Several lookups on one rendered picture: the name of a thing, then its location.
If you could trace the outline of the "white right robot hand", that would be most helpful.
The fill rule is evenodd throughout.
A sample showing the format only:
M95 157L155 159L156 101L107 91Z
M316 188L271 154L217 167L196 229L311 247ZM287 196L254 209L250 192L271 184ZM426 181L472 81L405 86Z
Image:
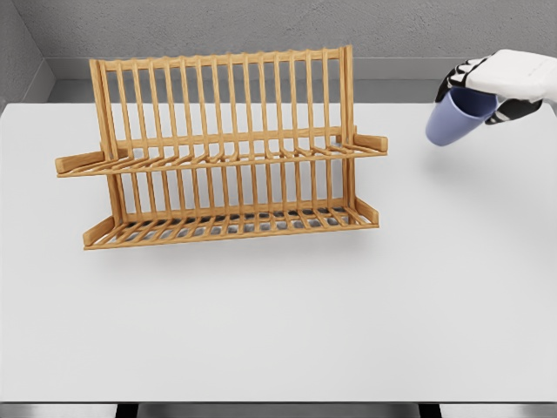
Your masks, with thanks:
M557 57L502 49L455 66L441 82L435 101L441 101L452 87L504 98L487 125L523 118L538 111L544 102L557 116Z

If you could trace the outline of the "blue cup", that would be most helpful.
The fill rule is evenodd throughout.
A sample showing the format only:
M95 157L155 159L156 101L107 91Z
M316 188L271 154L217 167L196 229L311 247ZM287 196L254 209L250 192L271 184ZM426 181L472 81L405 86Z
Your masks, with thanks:
M450 145L484 123L497 106L493 94L453 87L435 105L426 124L426 136L435 145Z

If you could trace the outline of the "wooden two-tier dish rack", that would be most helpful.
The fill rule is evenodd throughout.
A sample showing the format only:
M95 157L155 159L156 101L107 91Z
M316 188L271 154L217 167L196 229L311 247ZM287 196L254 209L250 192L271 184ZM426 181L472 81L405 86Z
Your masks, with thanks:
M100 148L56 161L108 182L84 248L377 227L355 162L388 141L357 131L352 67L351 46L92 59Z

